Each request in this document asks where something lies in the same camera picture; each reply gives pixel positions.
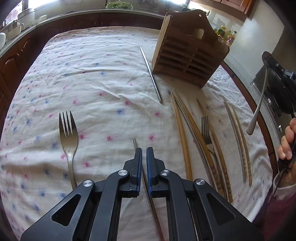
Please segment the fork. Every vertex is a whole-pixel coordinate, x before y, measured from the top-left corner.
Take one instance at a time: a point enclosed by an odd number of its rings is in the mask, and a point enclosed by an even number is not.
[[[71,131],[70,123],[69,123],[68,112],[66,111],[68,125],[66,125],[64,113],[62,113],[62,114],[63,114],[65,131],[63,128],[63,122],[62,122],[62,117],[61,117],[61,113],[60,113],[59,114],[59,136],[61,138],[62,147],[64,149],[64,152],[67,156],[70,181],[71,181],[72,188],[74,190],[77,187],[77,183],[76,183],[76,180],[74,177],[74,172],[73,172],[73,156],[74,156],[77,146],[78,146],[78,132],[77,132],[75,121],[74,121],[71,111],[70,111],[70,120],[71,120],[71,125],[72,125],[72,131]]]
[[[227,199],[226,189],[225,189],[225,185],[224,185],[224,181],[223,181],[223,177],[222,177],[222,171],[221,171],[221,168],[220,168],[220,165],[218,162],[218,158],[215,153],[215,149],[214,149],[214,145],[211,140],[211,136],[210,136],[208,116],[202,116],[202,137],[205,140],[205,143],[207,145],[209,152],[211,152],[212,155],[214,156],[214,160],[215,160],[215,163],[217,166],[217,172],[218,172],[219,178],[221,180],[221,187],[222,187],[222,190],[224,193],[224,198]]]

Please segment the wooden cabinet door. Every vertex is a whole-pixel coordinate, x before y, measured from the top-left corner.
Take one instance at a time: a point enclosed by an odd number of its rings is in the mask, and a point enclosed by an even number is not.
[[[7,100],[5,95],[2,95],[0,98],[0,133],[2,134],[3,127],[4,127],[4,121],[8,112],[10,102]]]
[[[163,19],[161,18],[155,18],[155,17],[145,16],[145,15],[137,15],[134,26],[160,30],[162,24],[163,24]]]
[[[42,46],[38,41],[36,31],[33,30],[32,32],[21,38],[17,43],[17,47],[20,52],[21,62],[25,75],[42,50]]]
[[[65,19],[66,31],[75,29],[93,28],[99,26],[99,13],[83,14]]]
[[[44,24],[38,27],[36,30],[38,32],[38,40],[43,48],[53,36],[65,32],[65,19],[60,19]]]
[[[14,45],[0,59],[0,88],[8,100],[12,100],[23,77],[20,54],[17,46]]]
[[[136,14],[105,12],[100,14],[100,27],[135,26]]]
[[[222,0],[221,3],[234,7],[242,12],[245,12],[250,1],[255,0]]]

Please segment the table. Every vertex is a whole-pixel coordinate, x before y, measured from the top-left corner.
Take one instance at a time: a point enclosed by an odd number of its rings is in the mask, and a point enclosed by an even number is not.
[[[59,139],[58,116],[71,110],[79,143],[74,174],[80,184],[100,181],[133,158],[133,137],[143,149],[186,178],[181,141],[170,91],[176,89],[201,126],[198,98],[212,122],[228,168],[233,205],[250,221],[259,212],[272,184],[272,170],[260,128],[246,136],[253,185],[242,181],[235,135],[222,97],[246,129],[252,116],[242,94],[220,66],[203,89],[171,76],[155,79],[163,97],[158,102],[139,47],[152,59],[159,31],[138,27],[74,30],[53,37],[22,80],[8,110],[0,142],[0,190],[11,227],[21,234],[68,193],[67,159]],[[208,181],[200,155],[184,122],[193,178]],[[118,241],[158,240],[148,201],[124,199]],[[164,199],[154,199],[168,240]]]

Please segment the wooden rack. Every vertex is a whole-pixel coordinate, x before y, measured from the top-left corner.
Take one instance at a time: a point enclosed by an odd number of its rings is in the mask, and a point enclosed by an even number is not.
[[[189,81],[202,88],[229,53],[219,42],[205,12],[168,12],[152,59],[152,71]]]

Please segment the green vegetables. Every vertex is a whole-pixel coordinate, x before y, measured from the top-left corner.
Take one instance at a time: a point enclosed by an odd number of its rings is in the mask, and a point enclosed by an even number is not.
[[[131,9],[131,5],[126,2],[113,2],[111,8]]]

